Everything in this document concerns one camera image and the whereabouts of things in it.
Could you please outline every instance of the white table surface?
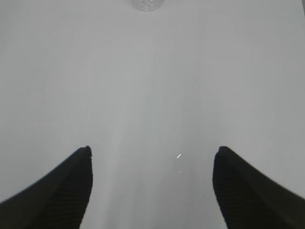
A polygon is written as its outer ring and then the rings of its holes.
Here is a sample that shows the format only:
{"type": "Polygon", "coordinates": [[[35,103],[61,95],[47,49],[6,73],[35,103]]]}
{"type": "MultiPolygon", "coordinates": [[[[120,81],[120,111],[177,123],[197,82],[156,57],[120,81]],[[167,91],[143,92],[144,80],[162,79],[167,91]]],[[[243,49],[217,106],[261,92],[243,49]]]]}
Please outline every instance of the white table surface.
{"type": "Polygon", "coordinates": [[[89,145],[82,228],[225,228],[221,145],[305,197],[304,85],[300,0],[0,0],[0,200],[89,145]]]}

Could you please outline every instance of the glass cup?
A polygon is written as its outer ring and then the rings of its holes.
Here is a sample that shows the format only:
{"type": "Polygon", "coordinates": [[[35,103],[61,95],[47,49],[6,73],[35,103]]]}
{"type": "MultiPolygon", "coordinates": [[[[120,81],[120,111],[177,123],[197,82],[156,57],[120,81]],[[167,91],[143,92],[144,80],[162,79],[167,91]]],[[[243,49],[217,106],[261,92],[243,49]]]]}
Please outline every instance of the glass cup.
{"type": "Polygon", "coordinates": [[[153,11],[162,6],[165,0],[131,0],[132,5],[140,11],[153,11]]]}

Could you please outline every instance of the textured rubber pad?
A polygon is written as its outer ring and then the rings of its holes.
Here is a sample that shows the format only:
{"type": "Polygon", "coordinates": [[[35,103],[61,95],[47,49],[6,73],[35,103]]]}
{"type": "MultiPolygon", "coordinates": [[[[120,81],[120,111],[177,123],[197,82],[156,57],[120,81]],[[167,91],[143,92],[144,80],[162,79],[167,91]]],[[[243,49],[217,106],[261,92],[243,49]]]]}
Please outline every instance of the textured rubber pad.
{"type": "Polygon", "coordinates": [[[78,229],[92,182],[90,147],[78,149],[32,186],[0,204],[0,229],[78,229]]]}
{"type": "Polygon", "coordinates": [[[213,187],[228,229],[305,229],[305,200],[225,146],[215,156],[213,187]]]}

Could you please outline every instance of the glass bottom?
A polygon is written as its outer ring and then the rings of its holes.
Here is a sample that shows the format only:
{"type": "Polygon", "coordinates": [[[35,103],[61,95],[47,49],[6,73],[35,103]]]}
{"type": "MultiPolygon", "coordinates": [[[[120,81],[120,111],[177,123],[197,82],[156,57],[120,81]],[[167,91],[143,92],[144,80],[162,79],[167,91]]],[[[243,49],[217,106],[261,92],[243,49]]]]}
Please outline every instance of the glass bottom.
{"type": "Polygon", "coordinates": [[[131,0],[132,5],[140,11],[153,11],[162,6],[165,0],[131,0]]]}

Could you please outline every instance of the clear glass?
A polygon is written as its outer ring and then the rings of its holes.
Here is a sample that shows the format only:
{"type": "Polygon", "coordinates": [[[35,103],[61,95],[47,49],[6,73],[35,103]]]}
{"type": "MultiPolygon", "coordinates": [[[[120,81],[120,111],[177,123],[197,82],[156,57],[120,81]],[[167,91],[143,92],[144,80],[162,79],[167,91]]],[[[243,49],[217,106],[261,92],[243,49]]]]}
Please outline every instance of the clear glass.
{"type": "Polygon", "coordinates": [[[132,5],[141,11],[153,11],[162,6],[165,0],[131,0],[132,5]]]}

